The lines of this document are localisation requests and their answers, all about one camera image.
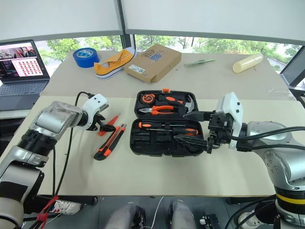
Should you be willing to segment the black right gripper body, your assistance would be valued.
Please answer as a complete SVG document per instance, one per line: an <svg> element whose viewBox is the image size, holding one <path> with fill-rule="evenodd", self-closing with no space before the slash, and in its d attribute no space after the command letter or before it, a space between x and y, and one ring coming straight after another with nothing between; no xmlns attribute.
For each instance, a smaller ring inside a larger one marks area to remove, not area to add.
<svg viewBox="0 0 305 229"><path fill-rule="evenodd" d="M222 144L231 142L230 134L232 133L234 119L231 114L221 116L214 112L209 121L209 137L207 143L207 153L211 154L213 149L219 148Z"/></svg>

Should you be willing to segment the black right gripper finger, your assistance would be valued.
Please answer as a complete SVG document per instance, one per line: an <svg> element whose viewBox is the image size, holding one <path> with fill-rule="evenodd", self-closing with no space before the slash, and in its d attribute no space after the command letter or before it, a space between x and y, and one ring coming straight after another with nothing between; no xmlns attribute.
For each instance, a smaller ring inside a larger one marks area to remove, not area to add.
<svg viewBox="0 0 305 229"><path fill-rule="evenodd" d="M209 121L213 112L207 111L193 111L185 114L183 118L193 121Z"/></svg>
<svg viewBox="0 0 305 229"><path fill-rule="evenodd" d="M207 149L208 142L204 139L197 138L190 135L175 135L173 137L180 144L195 147L199 149Z"/></svg>

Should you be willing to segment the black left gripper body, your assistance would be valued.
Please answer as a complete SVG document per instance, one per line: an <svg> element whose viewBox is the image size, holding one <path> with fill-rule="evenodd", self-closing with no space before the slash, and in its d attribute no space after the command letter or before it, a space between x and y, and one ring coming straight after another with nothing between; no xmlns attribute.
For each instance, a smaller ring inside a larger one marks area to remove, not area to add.
<svg viewBox="0 0 305 229"><path fill-rule="evenodd" d="M91 126L88 128L89 131L96 131L98 129L97 125L101 125L102 121L96 119L96 114L93 117Z"/></svg>

